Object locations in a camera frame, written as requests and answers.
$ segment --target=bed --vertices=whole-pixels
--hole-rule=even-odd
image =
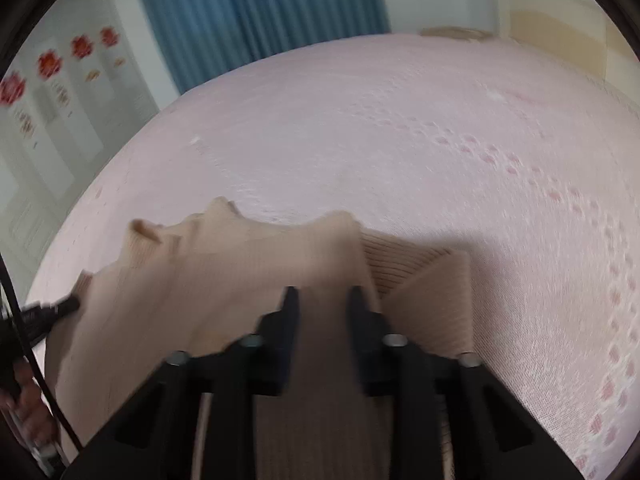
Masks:
[[[472,258],[476,350],[586,478],[640,430],[640,118],[601,82],[511,41],[353,38],[185,94],[104,168],[30,300],[118,256],[132,218],[226,196],[254,219],[348,210]]]

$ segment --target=blue curtain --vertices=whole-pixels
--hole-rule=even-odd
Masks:
[[[263,57],[388,32],[383,0],[143,0],[181,92]]]

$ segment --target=beige sweater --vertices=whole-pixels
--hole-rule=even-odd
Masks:
[[[176,226],[133,221],[119,259],[79,279],[81,315],[48,338],[47,381],[86,442],[172,351],[222,350],[288,285],[301,290],[300,331],[286,392],[256,400],[258,477],[385,478],[389,410],[356,382],[347,292],[363,286],[397,332],[455,356],[472,350],[468,257],[363,230],[345,212],[284,227],[219,198]]]

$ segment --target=finger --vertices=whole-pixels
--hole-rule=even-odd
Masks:
[[[14,363],[15,380],[20,386],[30,383],[33,380],[33,371],[29,363],[24,359],[20,359]]]
[[[51,414],[47,407],[42,404],[31,412],[31,415],[24,421],[22,430],[29,439],[34,440],[38,434],[46,430],[47,425],[51,423]]]
[[[41,404],[44,405],[42,402],[42,392],[38,385],[31,381],[31,383],[23,386],[20,392],[17,414],[21,420],[26,420],[30,413]]]

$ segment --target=black wire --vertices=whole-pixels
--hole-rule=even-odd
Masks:
[[[68,434],[69,438],[71,439],[71,442],[74,444],[78,452],[80,452],[82,451],[82,443],[80,442],[80,439],[76,435],[74,429],[71,427],[71,424],[69,424],[69,421],[66,420],[64,413],[62,413],[60,406],[58,406],[56,399],[47,386],[47,383],[42,376],[42,372],[40,371],[40,367],[38,366],[38,362],[36,361],[36,357],[35,355],[33,355],[33,350],[31,350],[31,344],[29,342],[29,337],[27,336],[27,329],[20,314],[18,299],[15,297],[14,284],[11,282],[11,277],[9,276],[9,271],[7,270],[6,265],[4,264],[4,260],[2,259],[2,254],[0,254],[0,286],[2,287],[2,289],[4,289],[4,295],[6,296],[6,300],[9,303],[9,308],[11,309],[12,321],[14,322],[18,340],[20,341],[20,346],[22,347],[22,352],[24,353],[24,356],[27,358],[27,361],[31,366],[31,370],[33,371],[36,382],[42,390],[45,398],[49,402],[51,413],[53,413],[56,419],[60,422],[62,427],[65,429],[66,434]]]

